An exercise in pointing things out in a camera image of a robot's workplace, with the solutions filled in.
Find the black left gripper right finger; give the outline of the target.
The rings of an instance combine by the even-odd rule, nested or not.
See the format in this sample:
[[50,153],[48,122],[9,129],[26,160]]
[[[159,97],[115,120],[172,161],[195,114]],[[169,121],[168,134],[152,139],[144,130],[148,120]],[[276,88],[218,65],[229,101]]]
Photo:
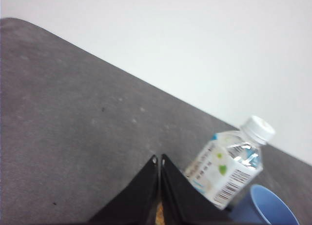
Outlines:
[[161,155],[160,190],[167,225],[232,225],[228,213],[199,193],[174,165]]

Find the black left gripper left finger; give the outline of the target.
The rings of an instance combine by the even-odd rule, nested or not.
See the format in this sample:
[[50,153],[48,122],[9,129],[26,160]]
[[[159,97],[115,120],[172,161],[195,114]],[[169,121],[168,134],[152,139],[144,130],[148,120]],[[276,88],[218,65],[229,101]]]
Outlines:
[[147,161],[130,183],[90,220],[93,225],[147,225],[155,213],[158,191],[158,159]]

